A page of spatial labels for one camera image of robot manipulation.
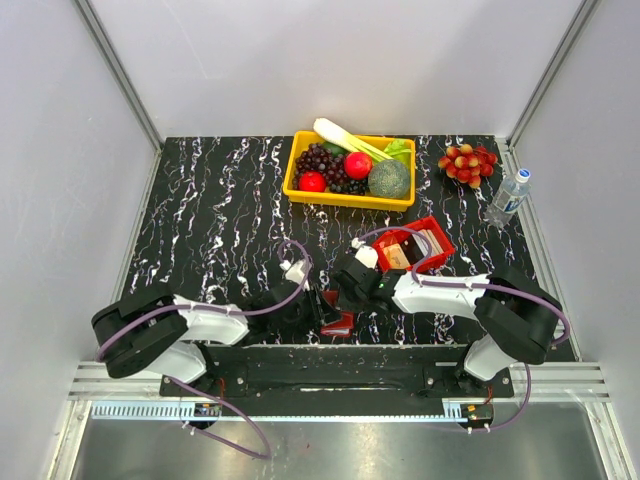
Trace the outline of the red card holder wallet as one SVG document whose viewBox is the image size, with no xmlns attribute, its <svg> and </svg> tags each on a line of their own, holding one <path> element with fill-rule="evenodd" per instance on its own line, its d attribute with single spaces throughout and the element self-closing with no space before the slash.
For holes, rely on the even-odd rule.
<svg viewBox="0 0 640 480">
<path fill-rule="evenodd" d="M 335 337 L 350 336 L 355 324 L 354 314 L 338 308 L 338 292 L 336 290 L 324 291 L 323 298 L 331 309 L 322 322 L 321 334 Z"/>
</svg>

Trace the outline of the stack of credit cards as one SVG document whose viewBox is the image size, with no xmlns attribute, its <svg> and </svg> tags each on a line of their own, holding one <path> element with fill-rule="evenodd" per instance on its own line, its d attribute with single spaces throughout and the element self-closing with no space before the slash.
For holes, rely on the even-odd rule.
<svg viewBox="0 0 640 480">
<path fill-rule="evenodd" d="M 420 230 L 410 234 L 405 240 L 383 249 L 384 255 L 393 268 L 409 268 L 423 257 L 431 258 L 444 252 L 434 233 Z"/>
</svg>

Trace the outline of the red plastic card bin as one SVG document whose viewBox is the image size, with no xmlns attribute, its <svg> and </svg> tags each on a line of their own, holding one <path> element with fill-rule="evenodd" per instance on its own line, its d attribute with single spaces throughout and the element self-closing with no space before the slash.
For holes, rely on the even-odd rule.
<svg viewBox="0 0 640 480">
<path fill-rule="evenodd" d="M 442 267 L 455 253 L 449 237 L 433 216 L 406 225 L 411 232 L 392 230 L 382 233 L 373 243 L 382 271 L 411 270 L 423 257 L 427 260 L 419 273 Z"/>
</svg>

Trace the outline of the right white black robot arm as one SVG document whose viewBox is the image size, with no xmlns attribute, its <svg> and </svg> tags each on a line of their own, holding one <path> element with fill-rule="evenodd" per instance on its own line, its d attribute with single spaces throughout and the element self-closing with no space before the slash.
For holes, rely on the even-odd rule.
<svg viewBox="0 0 640 480">
<path fill-rule="evenodd" d="M 334 274 L 339 304 L 350 311 L 434 313 L 478 322 L 484 336 L 470 344 L 454 373 L 466 395 L 480 394 L 514 363 L 543 364 L 551 346 L 566 338 L 555 336 L 557 325 L 567 323 L 561 304 L 515 268 L 469 277 L 381 272 L 374 254 L 362 246 Z"/>
</svg>

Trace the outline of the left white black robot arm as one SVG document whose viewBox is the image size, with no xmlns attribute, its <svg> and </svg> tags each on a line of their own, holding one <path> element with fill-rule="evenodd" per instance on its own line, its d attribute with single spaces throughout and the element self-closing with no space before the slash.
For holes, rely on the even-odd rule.
<svg viewBox="0 0 640 480">
<path fill-rule="evenodd" d="M 280 283 L 241 305 L 191 301 L 157 283 L 103 308 L 91 319 L 98 360 L 113 379 L 151 371 L 205 395 L 215 387 L 217 372 L 203 342 L 252 345 L 274 330 L 308 333 L 341 320 L 336 297 L 307 280 L 308 261 L 284 261 L 280 267 Z"/>
</svg>

